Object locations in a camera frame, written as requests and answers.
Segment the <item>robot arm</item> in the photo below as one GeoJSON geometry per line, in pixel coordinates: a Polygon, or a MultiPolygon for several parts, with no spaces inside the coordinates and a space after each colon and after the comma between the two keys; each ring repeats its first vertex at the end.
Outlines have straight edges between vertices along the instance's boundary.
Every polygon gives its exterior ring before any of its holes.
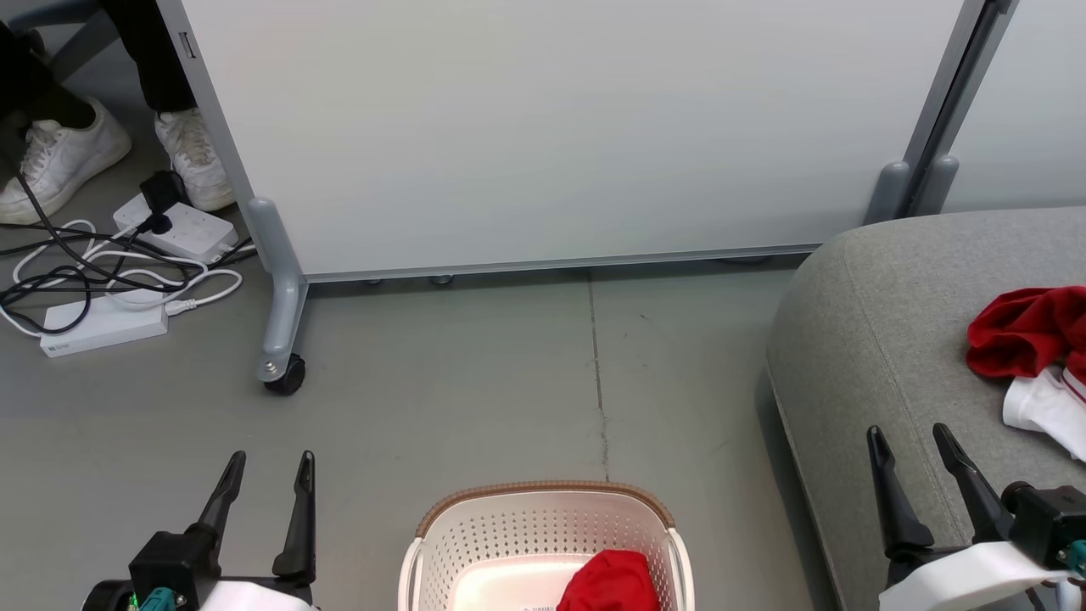
{"type": "Polygon", "coordinates": [[[881,611],[968,611],[1040,584],[1057,585],[1059,611],[1079,611],[1086,572],[1086,495],[1071,486],[1037,491],[1023,482],[996,495],[945,424],[935,437],[973,523],[973,545],[935,548],[894,472],[894,455],[876,427],[868,453],[889,559],[881,611]]]}
{"type": "Polygon", "coordinates": [[[313,453],[302,454],[294,509],[272,577],[224,577],[219,544],[241,491],[245,454],[235,453],[200,519],[182,534],[160,532],[129,563],[130,581],[101,582],[83,611],[312,611],[317,577],[313,453]]]}

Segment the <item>gray floor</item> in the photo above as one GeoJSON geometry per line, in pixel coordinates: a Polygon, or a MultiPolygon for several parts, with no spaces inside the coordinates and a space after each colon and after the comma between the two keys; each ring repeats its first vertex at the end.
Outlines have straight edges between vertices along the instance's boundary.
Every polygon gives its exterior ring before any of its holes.
{"type": "MultiPolygon", "coordinates": [[[[73,79],[137,145],[59,220],[108,227],[165,164],[134,75],[114,47],[73,79]]],[[[0,249],[29,240],[0,230],[0,249]]],[[[75,609],[124,576],[153,532],[195,519],[236,449],[249,468],[222,553],[233,574],[269,571],[298,457],[316,453],[326,610],[393,609],[414,529],[443,496],[540,479],[658,495],[702,609],[832,608],[760,377],[797,259],[320,287],[298,346],[308,380],[291,399],[252,379],[269,282],[251,263],[238,294],[164,338],[50,361],[0,326],[5,608],[75,609]]],[[[0,259],[0,276],[13,265],[0,259]]]]}

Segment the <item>black mount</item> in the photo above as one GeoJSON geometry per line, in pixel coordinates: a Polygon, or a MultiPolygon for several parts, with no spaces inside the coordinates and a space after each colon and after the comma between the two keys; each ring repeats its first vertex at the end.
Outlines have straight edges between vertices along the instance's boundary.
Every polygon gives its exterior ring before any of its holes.
{"type": "Polygon", "coordinates": [[[92,594],[99,594],[88,597],[84,611],[115,611],[116,608],[108,602],[121,600],[115,593],[135,591],[136,598],[142,601],[160,587],[169,588],[178,601],[184,600],[184,604],[178,604],[182,611],[197,611],[206,602],[211,590],[220,581],[254,583],[312,604],[313,593],[310,586],[317,578],[313,453],[307,450],[302,453],[298,475],[294,479],[294,509],[290,517],[282,553],[276,557],[272,567],[274,577],[224,577],[223,569],[218,564],[223,533],[226,530],[230,506],[241,492],[244,471],[245,453],[235,453],[207,499],[200,519],[180,535],[155,533],[128,564],[131,582],[102,582],[92,590],[92,594]]]}
{"type": "MultiPolygon", "coordinates": [[[[1086,495],[1071,486],[1037,491],[1015,482],[1000,498],[945,424],[932,429],[943,466],[961,491],[973,544],[1011,542],[1038,564],[1068,569],[1072,544],[1086,539],[1086,495]]],[[[868,430],[868,455],[874,480],[884,552],[889,559],[886,586],[900,583],[919,567],[961,551],[936,548],[932,532],[917,519],[894,472],[894,453],[877,427],[868,430]]]]}

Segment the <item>teal connector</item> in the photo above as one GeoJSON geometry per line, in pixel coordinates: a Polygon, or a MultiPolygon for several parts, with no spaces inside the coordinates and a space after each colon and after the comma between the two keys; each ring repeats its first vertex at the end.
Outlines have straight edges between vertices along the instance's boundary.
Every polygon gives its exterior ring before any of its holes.
{"type": "Polygon", "coordinates": [[[1068,548],[1068,568],[1079,575],[1086,575],[1086,540],[1078,539],[1068,548]]]}
{"type": "Polygon", "coordinates": [[[151,596],[147,597],[139,611],[177,611],[174,602],[174,590],[169,588],[154,588],[151,596]]]}

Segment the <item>white power strip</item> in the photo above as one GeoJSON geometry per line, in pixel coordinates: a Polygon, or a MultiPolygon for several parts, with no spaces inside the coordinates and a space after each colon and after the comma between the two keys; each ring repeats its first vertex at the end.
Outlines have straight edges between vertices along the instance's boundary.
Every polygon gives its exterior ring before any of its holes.
{"type": "MultiPolygon", "coordinates": [[[[151,208],[143,193],[132,198],[113,213],[117,230],[139,225],[151,216],[151,208]]],[[[139,240],[160,247],[175,256],[192,258],[201,263],[214,263],[238,243],[238,231],[233,224],[201,212],[191,205],[174,204],[166,211],[174,227],[162,234],[152,231],[140,233],[139,240]]]]}
{"type": "MultiPolygon", "coordinates": [[[[124,293],[128,301],[151,303],[162,297],[153,290],[134,290],[124,293]]],[[[83,301],[56,305],[46,313],[46,327],[63,329],[75,322],[83,313],[83,301]]],[[[50,359],[86,353],[96,348],[116,346],[156,335],[165,335],[167,330],[164,305],[154,305],[147,310],[129,310],[109,296],[90,300],[87,318],[74,330],[61,335],[41,336],[41,351],[50,359]]]]}

